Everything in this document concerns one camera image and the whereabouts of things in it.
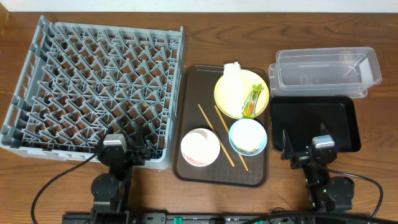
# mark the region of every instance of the wood grain surface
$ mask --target wood grain surface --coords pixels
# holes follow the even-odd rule
[[[383,81],[369,95],[355,99],[362,149],[339,154],[332,169],[365,175],[384,188],[380,218],[398,220],[398,14],[168,14],[168,13],[43,13],[50,21],[101,24],[187,32],[185,65],[223,65],[268,71],[284,49],[372,47]],[[15,13],[0,43],[0,122],[19,78],[41,13]],[[30,206],[52,177],[78,162],[22,158],[0,150],[0,223],[31,223]],[[170,213],[267,213],[274,207],[308,208],[302,170],[271,148],[269,178],[258,189],[182,182],[166,170],[134,169],[131,208]],[[102,164],[89,163],[54,182],[41,196],[39,223],[60,223],[65,212],[88,212],[90,186]],[[355,181],[353,213],[371,213],[379,191]]]

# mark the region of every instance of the white wall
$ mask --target white wall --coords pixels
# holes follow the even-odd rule
[[[398,12],[398,0],[0,0],[14,11]]]

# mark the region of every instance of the wooden chopstick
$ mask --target wooden chopstick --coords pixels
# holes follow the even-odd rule
[[[218,106],[217,106],[217,105],[214,105],[214,108],[216,109],[216,111],[217,111],[217,113],[218,113],[218,116],[220,117],[221,122],[223,123],[226,132],[229,134],[229,129],[228,129],[228,127],[227,127],[227,125],[226,125],[226,123],[225,123],[225,121],[224,121],[223,116],[221,115],[220,110],[218,109]],[[246,168],[246,171],[249,171],[249,169],[248,169],[246,163],[244,162],[243,156],[239,154],[239,158],[241,158],[242,163],[243,163],[243,165],[244,165],[244,168]]]
[[[205,117],[207,123],[209,124],[211,130],[212,130],[213,133],[217,136],[217,138],[218,138],[218,140],[219,140],[219,142],[220,142],[221,148],[223,149],[223,151],[224,151],[226,157],[228,158],[229,162],[231,163],[232,167],[235,167],[235,163],[232,161],[231,157],[229,156],[228,152],[226,151],[226,149],[225,149],[223,143],[221,142],[220,137],[218,137],[216,131],[214,130],[213,125],[211,125],[209,119],[207,118],[207,116],[206,116],[205,112],[203,111],[203,109],[201,108],[201,106],[200,106],[199,104],[198,104],[198,106],[199,106],[199,109],[200,109],[201,113],[202,113],[203,116]]]

